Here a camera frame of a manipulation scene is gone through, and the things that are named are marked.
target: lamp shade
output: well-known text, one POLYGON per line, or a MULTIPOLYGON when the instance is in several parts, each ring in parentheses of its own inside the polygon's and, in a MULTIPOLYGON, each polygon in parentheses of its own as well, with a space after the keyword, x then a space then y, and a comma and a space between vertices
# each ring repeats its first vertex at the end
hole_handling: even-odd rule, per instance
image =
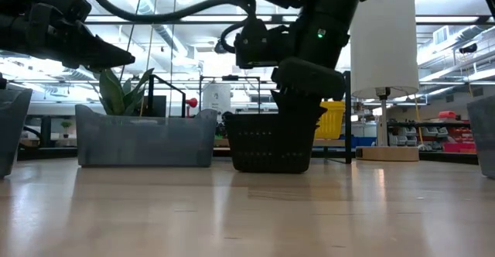
POLYGON ((351 85, 356 98, 389 98, 418 92, 415 0, 368 0, 350 27, 351 85))

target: yellow bin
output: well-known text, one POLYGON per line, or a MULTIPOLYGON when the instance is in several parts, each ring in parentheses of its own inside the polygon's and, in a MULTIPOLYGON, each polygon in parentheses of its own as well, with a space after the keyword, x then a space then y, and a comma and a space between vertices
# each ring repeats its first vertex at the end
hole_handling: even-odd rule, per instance
POLYGON ((342 132, 342 117, 346 109, 343 101, 322 102, 321 107, 328 111, 319 120, 315 139, 338 139, 342 132))

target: wooden lamp base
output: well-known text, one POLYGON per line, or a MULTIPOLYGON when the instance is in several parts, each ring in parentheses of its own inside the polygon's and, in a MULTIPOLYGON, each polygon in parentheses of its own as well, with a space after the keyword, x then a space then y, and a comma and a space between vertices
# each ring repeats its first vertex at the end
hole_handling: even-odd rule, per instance
POLYGON ((356 159, 371 161, 418 162, 416 147, 357 147, 356 159))

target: gray plastic bin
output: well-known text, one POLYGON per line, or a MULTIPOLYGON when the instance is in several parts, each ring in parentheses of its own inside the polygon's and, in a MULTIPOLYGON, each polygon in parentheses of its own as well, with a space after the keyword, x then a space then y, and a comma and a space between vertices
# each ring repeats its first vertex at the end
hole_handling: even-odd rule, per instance
POLYGON ((495 96, 467 105, 481 173, 495 179, 495 96))
POLYGON ((0 179, 10 175, 28 113, 32 90, 0 90, 0 179))
POLYGON ((195 118, 110 116, 76 105, 79 165, 209 167, 217 112, 195 118))

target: wooden floor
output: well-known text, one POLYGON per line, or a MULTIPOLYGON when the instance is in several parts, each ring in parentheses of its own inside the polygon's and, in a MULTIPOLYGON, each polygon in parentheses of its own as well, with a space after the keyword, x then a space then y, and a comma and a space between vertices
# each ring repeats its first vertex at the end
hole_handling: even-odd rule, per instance
POLYGON ((0 181, 0 256, 495 256, 495 180, 478 166, 314 164, 270 175, 20 163, 0 181))

